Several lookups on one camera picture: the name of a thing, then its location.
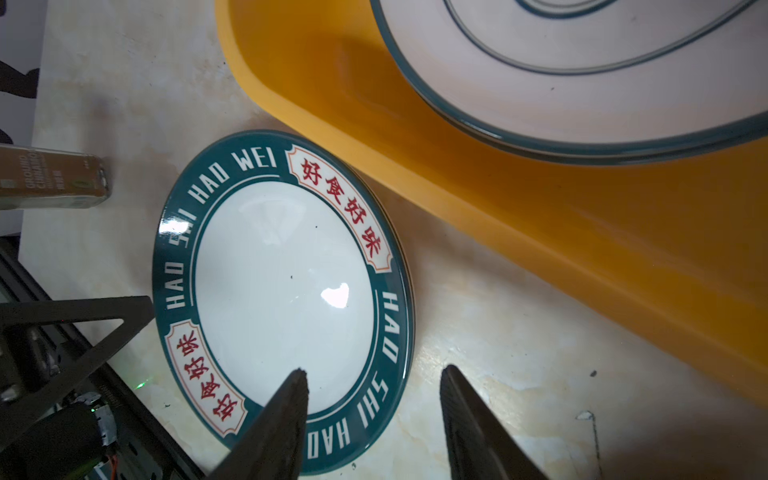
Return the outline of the white plate green flower outline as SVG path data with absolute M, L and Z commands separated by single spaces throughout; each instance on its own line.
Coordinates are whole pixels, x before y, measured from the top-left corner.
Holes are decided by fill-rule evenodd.
M 498 149 L 574 165 L 767 134 L 763 1 L 375 1 L 413 90 Z

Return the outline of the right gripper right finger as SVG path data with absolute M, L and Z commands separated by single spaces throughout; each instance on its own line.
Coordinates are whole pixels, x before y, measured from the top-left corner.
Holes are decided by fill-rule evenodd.
M 453 479 L 543 479 L 458 367 L 441 373 L 440 403 Z

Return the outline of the plate with green rim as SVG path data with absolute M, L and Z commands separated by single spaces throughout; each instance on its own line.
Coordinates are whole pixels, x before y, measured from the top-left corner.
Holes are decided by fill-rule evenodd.
M 163 208 L 152 289 L 168 365 L 222 444 L 295 369 L 304 474 L 353 462 L 392 420 L 414 355 L 407 263 L 365 182 L 310 141 L 251 130 L 198 154 Z

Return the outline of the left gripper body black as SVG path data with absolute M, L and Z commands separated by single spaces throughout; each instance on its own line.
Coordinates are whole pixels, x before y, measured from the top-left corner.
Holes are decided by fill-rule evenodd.
M 76 389 L 105 366 L 154 317 L 147 296 L 5 303 L 1 339 L 11 371 L 1 381 L 1 476 L 4 479 L 81 479 L 107 464 L 118 476 L 117 425 L 100 394 Z M 32 334 L 44 326 L 117 320 L 119 326 L 76 360 L 51 373 Z

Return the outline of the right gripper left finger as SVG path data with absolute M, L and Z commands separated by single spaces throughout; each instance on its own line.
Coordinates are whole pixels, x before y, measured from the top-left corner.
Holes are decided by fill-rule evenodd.
M 296 479 L 303 462 L 308 382 L 292 371 L 209 479 Z

